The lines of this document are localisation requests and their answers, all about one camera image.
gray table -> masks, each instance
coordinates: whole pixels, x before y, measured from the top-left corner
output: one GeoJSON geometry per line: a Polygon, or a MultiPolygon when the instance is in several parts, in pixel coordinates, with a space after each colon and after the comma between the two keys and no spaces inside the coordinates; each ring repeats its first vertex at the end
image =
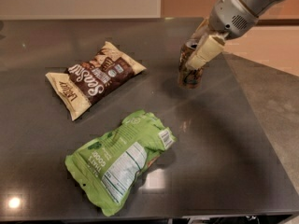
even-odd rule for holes
{"type": "Polygon", "coordinates": [[[232,72],[222,54],[199,89],[177,86],[180,46],[199,22],[1,22],[0,221],[107,219],[64,158],[137,109],[155,113],[178,141],[138,179],[113,218],[298,214],[298,195],[235,79],[252,63],[230,57],[240,63],[232,72]],[[72,122],[45,74],[90,60],[105,40],[148,70],[72,122]],[[12,196],[21,198],[20,208],[7,207],[12,196]]]}

floor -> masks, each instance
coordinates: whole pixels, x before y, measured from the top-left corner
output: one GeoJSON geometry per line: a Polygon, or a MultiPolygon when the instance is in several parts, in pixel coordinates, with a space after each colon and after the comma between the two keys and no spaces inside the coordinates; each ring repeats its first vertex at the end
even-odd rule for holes
{"type": "MultiPolygon", "coordinates": [[[[234,55],[252,60],[257,63],[262,63],[267,66],[273,67],[277,70],[287,72],[299,76],[299,27],[297,26],[279,26],[279,27],[254,27],[243,37],[236,40],[228,41],[225,47],[225,52],[233,53],[234,55]]],[[[294,102],[298,103],[298,97],[291,98],[294,102]]],[[[285,107],[288,108],[288,101],[286,101],[285,107]]],[[[293,113],[293,116],[289,119],[296,119],[294,128],[299,130],[299,118],[298,109],[293,113]]],[[[262,123],[264,129],[268,129],[271,126],[271,122],[262,123]]],[[[278,133],[268,137],[270,142],[278,154],[286,172],[288,173],[292,183],[294,184],[297,192],[299,192],[299,149],[298,139],[284,140],[281,145],[281,139],[283,139],[283,133],[278,133]]],[[[294,218],[287,224],[299,223],[299,217],[294,218]]]]}

crinkled plastic bag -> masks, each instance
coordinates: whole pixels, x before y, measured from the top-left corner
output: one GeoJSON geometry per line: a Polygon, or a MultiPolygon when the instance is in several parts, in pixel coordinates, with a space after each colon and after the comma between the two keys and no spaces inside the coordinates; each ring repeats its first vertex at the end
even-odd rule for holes
{"type": "Polygon", "coordinates": [[[106,42],[93,60],[75,64],[66,73],[47,73],[46,77],[64,101],[72,120],[75,120],[145,69],[142,64],[106,42]]]}
{"type": "Polygon", "coordinates": [[[112,216],[124,206],[136,179],[175,141],[154,114],[139,110],[67,156],[65,164],[88,199],[112,216]]]}

green snack bag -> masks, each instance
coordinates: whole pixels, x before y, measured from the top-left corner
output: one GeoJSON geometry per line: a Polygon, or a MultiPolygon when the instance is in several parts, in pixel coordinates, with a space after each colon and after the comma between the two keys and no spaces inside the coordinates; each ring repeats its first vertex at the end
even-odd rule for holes
{"type": "Polygon", "coordinates": [[[154,114],[139,110],[67,156],[65,164],[88,199],[112,216],[124,206],[136,179],[175,141],[154,114]]]}

